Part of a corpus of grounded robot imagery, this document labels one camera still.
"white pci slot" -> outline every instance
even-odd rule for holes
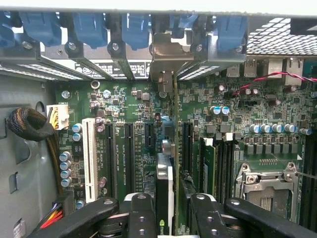
[[[98,197],[97,150],[95,119],[82,120],[86,203]]]

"blue plastic latch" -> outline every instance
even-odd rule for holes
[[[108,35],[103,13],[73,13],[77,39],[92,49],[106,46]]]
[[[61,44],[60,23],[55,12],[20,12],[24,31],[45,46]]]
[[[246,16],[217,16],[215,26],[218,31],[218,51],[227,52],[241,46],[247,22]]]
[[[0,11],[0,47],[14,47],[14,32],[11,29],[10,19],[3,11]]]
[[[122,15],[122,39],[131,46],[132,50],[136,51],[149,46],[149,21],[148,14]]]
[[[172,38],[182,39],[184,38],[185,28],[192,28],[197,14],[182,14],[178,17],[174,15],[169,16],[169,27],[172,30]]]

